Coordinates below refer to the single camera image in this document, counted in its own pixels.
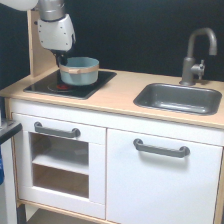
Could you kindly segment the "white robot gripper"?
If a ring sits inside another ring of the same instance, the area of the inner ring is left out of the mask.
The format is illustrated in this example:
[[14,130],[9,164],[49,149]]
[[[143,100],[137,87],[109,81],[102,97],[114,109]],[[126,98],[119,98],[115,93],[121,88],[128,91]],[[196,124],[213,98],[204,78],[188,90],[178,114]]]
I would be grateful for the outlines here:
[[57,51],[55,54],[57,65],[66,65],[66,52],[76,41],[70,16],[66,14],[64,18],[54,22],[45,22],[39,19],[38,34],[43,48]]

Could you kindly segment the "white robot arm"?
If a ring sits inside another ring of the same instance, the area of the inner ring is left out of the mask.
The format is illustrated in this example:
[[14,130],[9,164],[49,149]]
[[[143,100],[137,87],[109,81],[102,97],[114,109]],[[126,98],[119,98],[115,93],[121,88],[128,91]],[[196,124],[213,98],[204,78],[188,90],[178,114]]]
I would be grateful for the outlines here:
[[18,11],[37,8],[41,46],[55,55],[57,64],[67,64],[67,53],[76,39],[71,18],[65,12],[64,0],[0,0],[0,4]]

